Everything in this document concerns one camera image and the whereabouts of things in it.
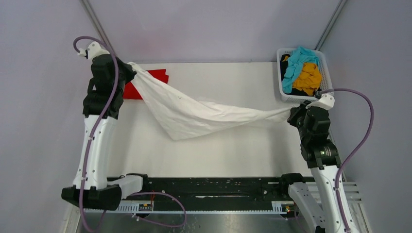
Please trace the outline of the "white t-shirt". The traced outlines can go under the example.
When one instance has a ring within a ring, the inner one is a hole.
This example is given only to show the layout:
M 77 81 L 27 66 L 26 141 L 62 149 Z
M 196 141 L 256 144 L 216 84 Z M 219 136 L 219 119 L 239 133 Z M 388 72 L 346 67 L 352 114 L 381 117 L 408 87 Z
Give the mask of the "white t-shirt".
M 138 64 L 129 64 L 137 73 L 147 74 Z M 169 85 L 156 94 L 149 94 L 143 101 L 173 140 L 196 138 L 243 125 L 284 122 L 291 110 L 291 107 L 283 107 L 262 111 L 198 101 Z

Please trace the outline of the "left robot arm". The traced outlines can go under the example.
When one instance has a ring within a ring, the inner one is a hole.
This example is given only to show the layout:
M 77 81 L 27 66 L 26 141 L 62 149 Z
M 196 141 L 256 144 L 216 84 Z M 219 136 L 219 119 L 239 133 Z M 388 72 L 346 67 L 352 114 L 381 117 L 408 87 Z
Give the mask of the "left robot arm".
M 131 65 L 110 54 L 92 58 L 87 95 L 83 100 L 84 144 L 78 171 L 61 198 L 77 207 L 114 211 L 130 194 L 143 200 L 151 187 L 140 175 L 129 175 L 114 181 L 107 179 L 109 147 L 123 104 L 125 86 L 136 72 Z

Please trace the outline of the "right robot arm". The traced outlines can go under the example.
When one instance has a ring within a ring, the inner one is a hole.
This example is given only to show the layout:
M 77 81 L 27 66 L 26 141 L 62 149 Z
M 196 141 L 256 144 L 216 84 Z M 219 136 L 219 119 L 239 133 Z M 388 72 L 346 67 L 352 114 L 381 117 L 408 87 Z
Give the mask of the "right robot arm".
M 293 200 L 293 212 L 305 219 L 310 232 L 357 233 L 339 175 L 342 163 L 329 139 L 329 109 L 327 105 L 306 101 L 293 107 L 287 119 L 299 132 L 301 155 L 315 180 L 321 202 L 317 203 L 299 173 L 283 174 L 278 192 L 283 199 Z

